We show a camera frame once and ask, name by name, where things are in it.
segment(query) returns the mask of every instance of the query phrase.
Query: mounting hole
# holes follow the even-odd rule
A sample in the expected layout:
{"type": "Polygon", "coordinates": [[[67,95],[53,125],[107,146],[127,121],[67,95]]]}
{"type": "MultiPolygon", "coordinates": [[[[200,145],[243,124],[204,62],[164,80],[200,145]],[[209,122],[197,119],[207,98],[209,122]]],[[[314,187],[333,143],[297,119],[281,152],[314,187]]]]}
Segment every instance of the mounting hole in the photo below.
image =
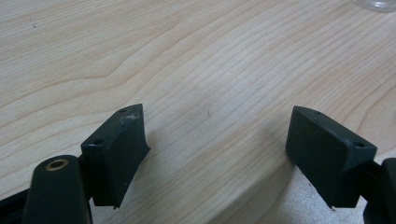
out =
{"type": "Polygon", "coordinates": [[[93,141],[94,145],[102,145],[103,144],[103,139],[96,139],[95,141],[93,141]]]}
{"type": "Polygon", "coordinates": [[[68,163],[69,163],[69,161],[67,159],[59,159],[56,161],[52,161],[47,164],[46,170],[48,170],[48,171],[60,170],[60,169],[64,168],[68,163]]]}
{"type": "Polygon", "coordinates": [[[360,142],[354,142],[353,145],[354,145],[355,147],[364,147],[364,144],[363,144],[363,143],[360,143],[360,142]]]}

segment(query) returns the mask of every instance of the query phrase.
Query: black plastic part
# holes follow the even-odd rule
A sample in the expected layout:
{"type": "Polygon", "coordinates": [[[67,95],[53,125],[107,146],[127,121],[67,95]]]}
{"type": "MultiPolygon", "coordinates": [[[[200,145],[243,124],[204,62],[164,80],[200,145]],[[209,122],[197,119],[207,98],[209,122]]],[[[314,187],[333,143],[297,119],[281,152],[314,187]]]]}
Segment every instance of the black plastic part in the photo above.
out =
{"type": "Polygon", "coordinates": [[[326,115],[293,108],[286,150],[329,206],[355,207],[376,147],[326,115]]]}
{"type": "Polygon", "coordinates": [[[87,191],[96,206],[120,207],[140,162],[149,153],[143,106],[114,113],[81,144],[82,166],[91,183],[87,191]]]}
{"type": "Polygon", "coordinates": [[[378,213],[378,217],[387,217],[389,214],[385,204],[385,198],[381,190],[382,173],[382,167],[375,161],[372,161],[371,164],[367,166],[365,173],[360,176],[356,189],[368,202],[367,212],[372,214],[376,211],[378,213]]]}
{"type": "Polygon", "coordinates": [[[382,162],[381,191],[385,198],[391,223],[396,223],[396,159],[382,162]]]}
{"type": "Polygon", "coordinates": [[[373,206],[370,203],[367,203],[366,208],[364,209],[363,219],[364,219],[364,224],[390,224],[390,223],[392,223],[392,222],[390,222],[389,216],[384,215],[382,213],[378,213],[377,210],[375,209],[375,206],[373,206]]]}
{"type": "Polygon", "coordinates": [[[0,223],[17,224],[22,222],[23,209],[29,189],[0,201],[0,223]]]}
{"type": "Polygon", "coordinates": [[[22,223],[92,223],[78,158],[58,156],[35,168],[22,223]]]}

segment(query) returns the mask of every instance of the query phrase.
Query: black clamp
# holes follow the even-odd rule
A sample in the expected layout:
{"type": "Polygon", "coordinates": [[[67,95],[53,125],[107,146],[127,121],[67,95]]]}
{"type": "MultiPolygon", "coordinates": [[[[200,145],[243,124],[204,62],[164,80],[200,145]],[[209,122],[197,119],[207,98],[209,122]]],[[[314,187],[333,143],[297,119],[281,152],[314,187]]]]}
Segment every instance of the black clamp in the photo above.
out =
{"type": "Polygon", "coordinates": [[[149,153],[143,106],[114,113],[81,144],[82,155],[41,162],[30,189],[0,202],[0,223],[92,223],[96,206],[120,207],[140,162],[149,153]]]}
{"type": "Polygon", "coordinates": [[[295,106],[286,151],[330,207],[356,207],[364,222],[396,223],[396,159],[373,161],[376,146],[326,115],[295,106]]]}

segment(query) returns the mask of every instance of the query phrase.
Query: glass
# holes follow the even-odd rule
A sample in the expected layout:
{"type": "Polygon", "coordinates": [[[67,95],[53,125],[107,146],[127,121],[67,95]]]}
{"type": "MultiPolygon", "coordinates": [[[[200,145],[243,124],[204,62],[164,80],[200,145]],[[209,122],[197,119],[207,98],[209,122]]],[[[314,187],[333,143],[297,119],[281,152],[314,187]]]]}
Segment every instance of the glass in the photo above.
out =
{"type": "Polygon", "coordinates": [[[356,0],[362,7],[380,12],[396,11],[396,0],[356,0]]]}

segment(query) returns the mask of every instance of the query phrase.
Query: wood grain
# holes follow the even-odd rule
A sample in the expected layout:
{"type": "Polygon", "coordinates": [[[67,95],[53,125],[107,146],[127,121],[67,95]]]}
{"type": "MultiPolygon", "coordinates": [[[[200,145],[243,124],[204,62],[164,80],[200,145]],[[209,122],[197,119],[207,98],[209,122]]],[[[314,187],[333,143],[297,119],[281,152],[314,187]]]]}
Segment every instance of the wood grain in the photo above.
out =
{"type": "Polygon", "coordinates": [[[142,103],[152,150],[95,223],[270,220],[294,105],[396,157],[395,24],[344,0],[1,0],[0,198],[142,103]]]}

